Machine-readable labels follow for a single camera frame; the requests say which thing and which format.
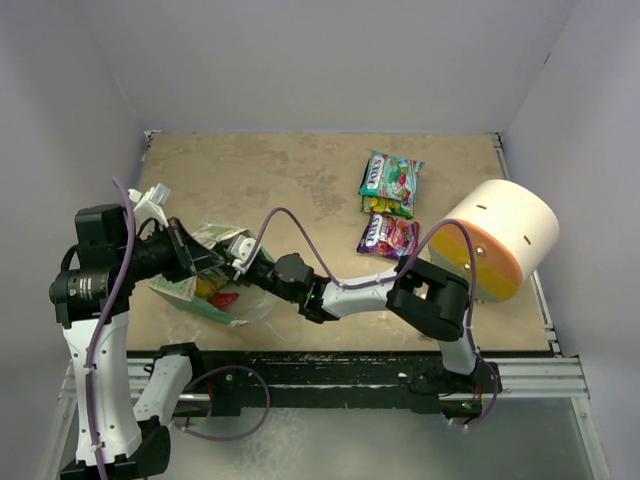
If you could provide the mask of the green patterned paper bag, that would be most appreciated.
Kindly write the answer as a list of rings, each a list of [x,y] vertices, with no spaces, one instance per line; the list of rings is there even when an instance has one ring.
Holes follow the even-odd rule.
[[[280,340],[295,343],[301,339],[300,327],[296,337],[287,338],[268,320],[275,305],[272,295],[255,286],[232,283],[220,270],[209,270],[177,283],[157,275],[149,288],[173,307],[217,324],[240,327],[262,322]]]

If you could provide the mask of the red snack packet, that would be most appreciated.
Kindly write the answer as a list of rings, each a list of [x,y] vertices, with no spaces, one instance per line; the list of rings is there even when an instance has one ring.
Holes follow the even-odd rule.
[[[208,303],[218,310],[224,310],[239,298],[236,292],[217,292],[208,299]]]

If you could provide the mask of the purple Fox's candy bag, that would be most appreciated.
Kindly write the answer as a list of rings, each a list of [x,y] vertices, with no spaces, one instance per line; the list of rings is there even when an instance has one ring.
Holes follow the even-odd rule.
[[[420,224],[417,221],[372,213],[356,252],[398,260],[416,251],[419,233]]]

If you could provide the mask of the green yellow Fox's candy bag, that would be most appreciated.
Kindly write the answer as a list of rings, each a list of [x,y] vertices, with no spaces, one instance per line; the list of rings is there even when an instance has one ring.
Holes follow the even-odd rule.
[[[412,202],[402,202],[375,196],[363,196],[361,212],[365,214],[380,213],[410,220],[414,218],[414,205]]]

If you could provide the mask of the teal pink snack packet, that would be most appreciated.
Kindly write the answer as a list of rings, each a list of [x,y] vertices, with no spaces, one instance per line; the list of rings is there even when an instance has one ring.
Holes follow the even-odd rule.
[[[401,202],[414,202],[417,197],[421,161],[372,151],[367,161],[359,194]]]

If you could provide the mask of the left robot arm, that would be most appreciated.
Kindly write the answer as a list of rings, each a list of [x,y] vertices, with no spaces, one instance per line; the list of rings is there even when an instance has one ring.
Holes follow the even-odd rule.
[[[99,205],[77,212],[77,241],[49,288],[72,357],[78,437],[63,479],[147,479],[166,471],[169,424],[182,391],[202,387],[206,369],[194,343],[163,346],[141,396],[130,393],[130,296],[157,275],[182,281],[220,256],[198,243],[161,205]]]

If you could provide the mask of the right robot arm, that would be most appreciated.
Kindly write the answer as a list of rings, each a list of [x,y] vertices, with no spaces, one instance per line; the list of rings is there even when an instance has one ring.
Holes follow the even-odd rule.
[[[232,261],[234,278],[298,306],[305,319],[322,324],[358,313],[389,311],[437,341],[446,383],[467,391],[480,379],[482,357],[471,333],[477,293],[469,280],[428,261],[402,257],[380,274],[337,279],[317,274],[297,253],[272,261],[261,253]]]

